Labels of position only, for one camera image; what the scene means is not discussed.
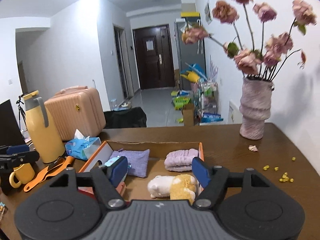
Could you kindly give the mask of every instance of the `refrigerator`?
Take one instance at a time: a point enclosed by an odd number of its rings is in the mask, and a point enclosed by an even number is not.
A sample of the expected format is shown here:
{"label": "refrigerator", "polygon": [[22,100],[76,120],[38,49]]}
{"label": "refrigerator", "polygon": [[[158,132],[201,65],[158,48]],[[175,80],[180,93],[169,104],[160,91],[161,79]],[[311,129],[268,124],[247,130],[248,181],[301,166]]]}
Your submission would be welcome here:
{"label": "refrigerator", "polygon": [[[193,23],[196,23],[196,19],[194,20],[194,22],[189,20],[189,23],[191,25]],[[181,39],[181,35],[182,35],[181,29],[185,26],[185,24],[186,23],[184,22],[174,23],[180,73],[184,72],[186,69],[189,68],[186,62],[190,65],[197,63],[206,72],[204,47],[203,47],[203,53],[201,53],[201,45],[200,45],[199,54],[198,54],[198,43],[185,45]],[[190,81],[188,81],[183,77],[180,77],[180,87],[183,90],[191,90]]]}

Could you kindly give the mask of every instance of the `screw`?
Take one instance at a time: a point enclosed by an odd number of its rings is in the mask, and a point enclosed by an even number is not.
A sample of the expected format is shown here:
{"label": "screw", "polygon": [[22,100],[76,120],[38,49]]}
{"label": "screw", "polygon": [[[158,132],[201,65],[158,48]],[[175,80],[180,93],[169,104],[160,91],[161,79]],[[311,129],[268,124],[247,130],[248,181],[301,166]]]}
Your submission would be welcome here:
{"label": "screw", "polygon": [[121,207],[123,206],[123,204],[124,204],[124,201],[120,198],[114,198],[108,201],[108,205],[114,208]]}
{"label": "screw", "polygon": [[196,201],[196,206],[197,207],[210,207],[211,206],[211,201],[209,199],[198,199]]}

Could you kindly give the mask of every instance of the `lavender towel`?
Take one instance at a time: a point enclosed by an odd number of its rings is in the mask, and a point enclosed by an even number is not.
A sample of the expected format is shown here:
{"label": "lavender towel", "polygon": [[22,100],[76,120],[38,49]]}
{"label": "lavender towel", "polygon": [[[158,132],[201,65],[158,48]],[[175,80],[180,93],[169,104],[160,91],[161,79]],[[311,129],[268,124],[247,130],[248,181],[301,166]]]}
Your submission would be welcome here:
{"label": "lavender towel", "polygon": [[118,156],[127,157],[128,164],[131,165],[131,168],[128,170],[128,175],[145,178],[147,176],[149,153],[150,153],[149,149],[143,152],[120,150],[120,151],[114,151],[110,159]]}
{"label": "lavender towel", "polygon": [[198,154],[196,149],[170,152],[164,161],[164,166],[169,171],[190,171],[192,160]]}

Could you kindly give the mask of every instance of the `tiled floor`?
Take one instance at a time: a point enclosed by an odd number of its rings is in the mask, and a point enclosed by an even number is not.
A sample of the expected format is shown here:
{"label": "tiled floor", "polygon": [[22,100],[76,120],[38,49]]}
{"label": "tiled floor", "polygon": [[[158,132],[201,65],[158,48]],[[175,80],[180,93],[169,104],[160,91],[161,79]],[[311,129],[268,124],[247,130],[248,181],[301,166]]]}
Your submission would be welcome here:
{"label": "tiled floor", "polygon": [[146,113],[147,127],[183,126],[176,123],[182,113],[173,107],[172,91],[173,88],[141,90],[130,100],[132,107],[140,106]]}

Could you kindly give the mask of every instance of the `wooden table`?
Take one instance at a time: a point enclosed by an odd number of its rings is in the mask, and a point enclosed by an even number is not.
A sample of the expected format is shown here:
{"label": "wooden table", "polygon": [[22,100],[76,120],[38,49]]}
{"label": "wooden table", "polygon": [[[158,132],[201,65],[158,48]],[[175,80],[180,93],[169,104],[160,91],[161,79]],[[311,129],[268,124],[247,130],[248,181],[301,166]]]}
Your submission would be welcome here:
{"label": "wooden table", "polygon": [[[239,128],[240,125],[110,129],[104,130],[100,138],[123,142],[202,142],[205,162],[209,165],[222,165],[234,172],[255,168],[297,200],[306,214],[299,239],[320,240],[320,177],[317,172],[275,125],[267,123],[264,137],[258,141],[242,138]],[[249,145],[256,145],[259,152],[249,151]],[[82,163],[76,161],[74,167],[78,170]],[[270,166],[268,171],[262,170],[265,165]],[[279,171],[274,171],[274,167],[279,167]],[[293,183],[279,182],[284,172],[294,178]],[[38,188],[29,193],[20,191],[10,196],[0,195],[0,201],[9,208],[0,226],[10,240],[21,239],[13,222],[15,208]],[[237,192],[239,189],[230,189],[228,195]]]}

